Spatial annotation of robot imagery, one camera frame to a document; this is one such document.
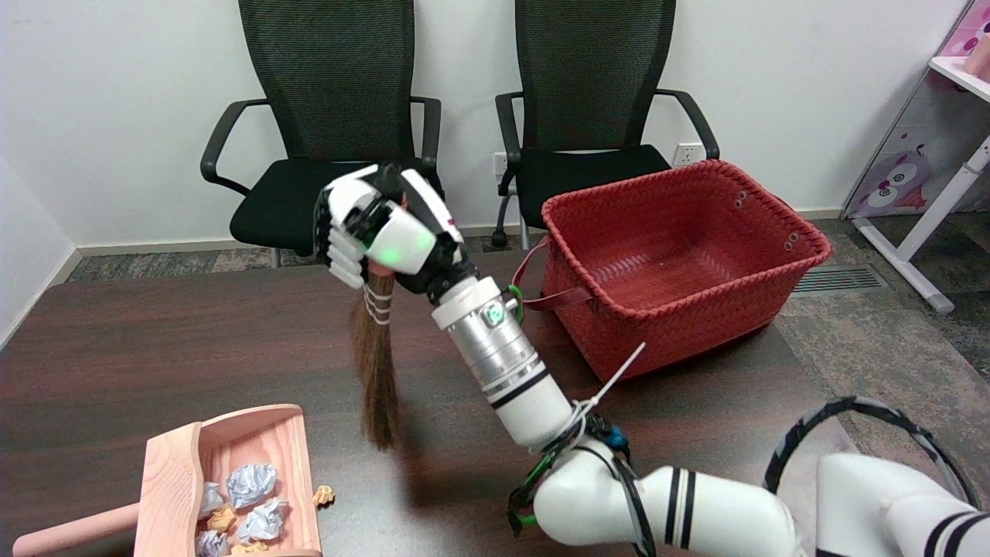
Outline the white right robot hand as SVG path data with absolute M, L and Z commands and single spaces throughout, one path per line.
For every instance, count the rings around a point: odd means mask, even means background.
M 312 253 L 350 288 L 368 283 L 376 264 L 435 306 L 478 276 L 445 201 L 417 169 L 395 162 L 344 174 L 319 191 Z

